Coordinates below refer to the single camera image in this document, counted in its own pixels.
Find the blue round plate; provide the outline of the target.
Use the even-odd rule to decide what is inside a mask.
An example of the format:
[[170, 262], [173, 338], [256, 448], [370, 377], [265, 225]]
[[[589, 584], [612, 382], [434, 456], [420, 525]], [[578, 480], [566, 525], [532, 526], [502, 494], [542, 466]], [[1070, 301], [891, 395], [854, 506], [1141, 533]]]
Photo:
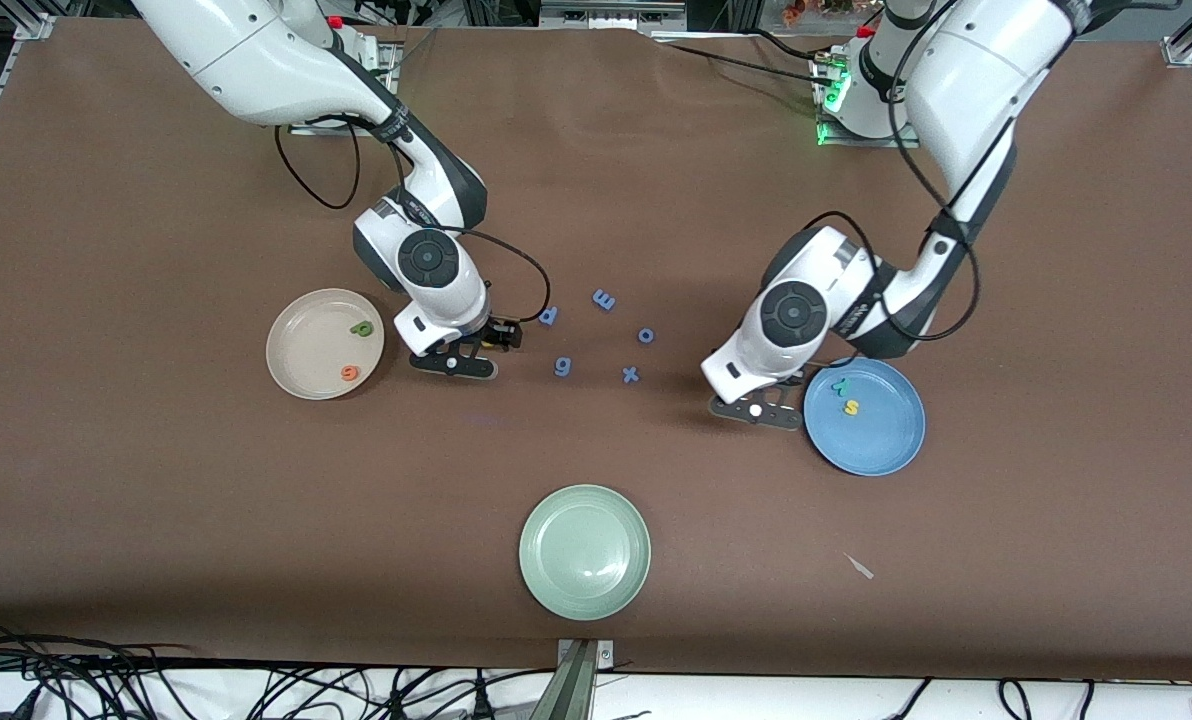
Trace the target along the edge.
[[[846, 397], [832, 389], [843, 378], [849, 378]], [[857, 416], [843, 412], [848, 398], [859, 402]], [[915, 386], [890, 364], [867, 356], [817, 370], [806, 387], [802, 415], [807, 437], [819, 454], [858, 477], [884, 477], [906, 468], [929, 429]]]

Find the beige brown round plate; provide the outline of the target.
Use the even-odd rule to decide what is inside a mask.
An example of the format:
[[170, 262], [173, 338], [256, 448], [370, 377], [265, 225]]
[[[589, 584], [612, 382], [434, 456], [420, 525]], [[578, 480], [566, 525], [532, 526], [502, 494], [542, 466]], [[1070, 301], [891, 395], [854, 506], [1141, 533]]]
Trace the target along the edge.
[[[360, 339], [349, 333], [371, 322], [375, 333]], [[330, 401], [362, 387], [384, 355], [384, 319], [375, 305], [349, 290], [325, 288], [291, 302], [271, 325], [266, 361], [273, 381], [303, 401]], [[343, 381], [340, 370], [354, 365], [355, 381]]]

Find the pale green round plate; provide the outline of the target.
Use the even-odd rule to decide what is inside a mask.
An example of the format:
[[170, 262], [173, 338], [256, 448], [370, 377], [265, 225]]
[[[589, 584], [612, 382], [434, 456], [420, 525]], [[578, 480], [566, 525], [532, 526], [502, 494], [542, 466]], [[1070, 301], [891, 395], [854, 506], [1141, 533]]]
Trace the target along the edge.
[[611, 488], [555, 489], [533, 507], [519, 541], [520, 575], [547, 612], [591, 623], [623, 612], [652, 561], [646, 520]]

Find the grey metal box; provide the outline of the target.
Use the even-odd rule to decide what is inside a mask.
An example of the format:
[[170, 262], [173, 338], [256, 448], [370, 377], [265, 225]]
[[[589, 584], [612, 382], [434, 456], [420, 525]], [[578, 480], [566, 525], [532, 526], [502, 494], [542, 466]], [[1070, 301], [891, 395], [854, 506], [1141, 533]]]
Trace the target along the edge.
[[540, 0], [538, 27], [687, 31], [684, 0]]

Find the brown table cover sheet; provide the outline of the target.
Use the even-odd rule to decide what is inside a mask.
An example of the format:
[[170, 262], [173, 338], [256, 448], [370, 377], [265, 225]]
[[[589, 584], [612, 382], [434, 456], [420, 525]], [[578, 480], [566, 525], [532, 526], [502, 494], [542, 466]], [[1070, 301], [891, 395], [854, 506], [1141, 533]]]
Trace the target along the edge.
[[[143, 23], [23, 46], [0, 104], [0, 623], [225, 659], [544, 668], [588, 635], [634, 671], [1191, 678], [1192, 77], [1157, 46], [1070, 46], [1028, 105], [977, 314], [899, 361], [920, 455], [864, 478], [712, 415], [699, 365], [821, 211], [909, 263], [935, 204], [896, 153], [819, 147], [789, 79], [627, 29], [409, 37], [406, 104], [559, 316], [493, 381], [416, 372], [391, 334], [321, 402], [277, 387], [263, 342], [312, 290], [404, 306], [352, 247], [387, 151], [364, 145], [330, 211]], [[519, 569], [533, 507], [578, 484], [627, 497], [652, 544], [642, 591], [591, 623]]]

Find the orange artificial flowers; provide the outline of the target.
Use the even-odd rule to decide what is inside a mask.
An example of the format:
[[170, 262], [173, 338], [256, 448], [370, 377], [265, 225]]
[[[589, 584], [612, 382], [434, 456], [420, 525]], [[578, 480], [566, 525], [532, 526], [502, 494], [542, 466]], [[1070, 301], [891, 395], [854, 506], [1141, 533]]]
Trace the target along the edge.
[[791, 27], [805, 17], [811, 20], [843, 20], [865, 10], [870, 0], [786, 0], [782, 18], [786, 26]]

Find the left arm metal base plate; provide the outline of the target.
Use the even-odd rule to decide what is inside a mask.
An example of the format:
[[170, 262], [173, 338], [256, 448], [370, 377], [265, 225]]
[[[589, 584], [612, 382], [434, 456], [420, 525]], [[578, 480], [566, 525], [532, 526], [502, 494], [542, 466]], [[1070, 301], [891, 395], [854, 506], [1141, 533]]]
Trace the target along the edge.
[[864, 58], [865, 49], [867, 42], [855, 38], [812, 58], [811, 77], [822, 82], [814, 91], [817, 142], [871, 149], [893, 149], [899, 141], [919, 145], [904, 108], [902, 87], [875, 72]]

